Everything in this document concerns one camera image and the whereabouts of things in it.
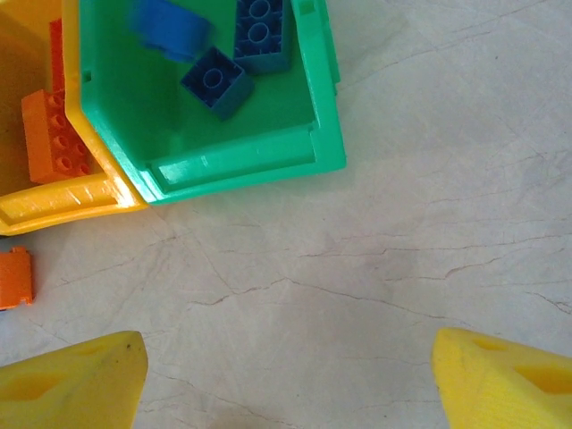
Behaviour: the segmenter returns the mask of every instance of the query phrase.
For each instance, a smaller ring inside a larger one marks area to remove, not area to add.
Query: toy block
[[[223,121],[254,90],[254,81],[244,69],[215,47],[197,61],[181,84]]]
[[[572,358],[441,329],[433,372],[451,429],[572,427]]]
[[[205,50],[210,29],[205,18],[166,0],[136,2],[135,30],[142,43],[167,59],[193,61]]]
[[[45,184],[88,175],[88,149],[65,116],[63,92],[42,89],[21,106],[30,179]]]
[[[290,0],[238,0],[234,61],[249,74],[286,72],[293,32]]]
[[[16,308],[22,301],[30,306],[33,300],[32,263],[26,248],[0,253],[0,310]]]
[[[55,94],[65,90],[62,20],[50,22],[50,51],[52,56],[52,92]]]
[[[139,332],[118,332],[0,368],[0,427],[127,429],[147,377]]]

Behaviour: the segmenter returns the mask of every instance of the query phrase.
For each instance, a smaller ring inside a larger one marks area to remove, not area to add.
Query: white marble floor
[[[0,364],[134,329],[138,429],[444,428],[438,328],[572,355],[572,4],[330,9],[349,168],[14,240]]]

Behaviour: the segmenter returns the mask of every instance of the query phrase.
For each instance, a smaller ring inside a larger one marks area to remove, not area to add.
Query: orange lego brick
[[[65,90],[62,20],[50,22],[50,47],[52,54],[52,92],[57,93]]]
[[[31,256],[26,248],[0,253],[0,310],[14,308],[34,300]]]
[[[21,101],[29,177],[39,184],[90,173],[88,149],[65,116],[63,91],[40,90]]]

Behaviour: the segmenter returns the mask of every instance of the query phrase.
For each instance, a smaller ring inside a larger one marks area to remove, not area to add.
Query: blue lego brick
[[[250,74],[286,72],[293,32],[290,0],[238,0],[234,61]]]
[[[215,47],[203,55],[181,85],[221,120],[229,119],[254,90],[245,70]]]
[[[135,7],[135,30],[145,46],[182,63],[205,51],[211,29],[205,18],[166,0],[136,0]]]

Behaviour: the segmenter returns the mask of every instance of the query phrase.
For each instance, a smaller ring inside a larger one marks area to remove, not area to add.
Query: yellow plastic toy
[[[62,0],[0,2],[0,235],[147,206],[101,140],[78,121],[76,131],[93,155],[92,174],[42,186],[29,180],[21,100],[51,89],[49,22],[61,16]]]
[[[572,358],[448,328],[433,372],[451,429],[572,428]]]
[[[147,376],[139,332],[118,332],[0,368],[3,429],[127,429]]]

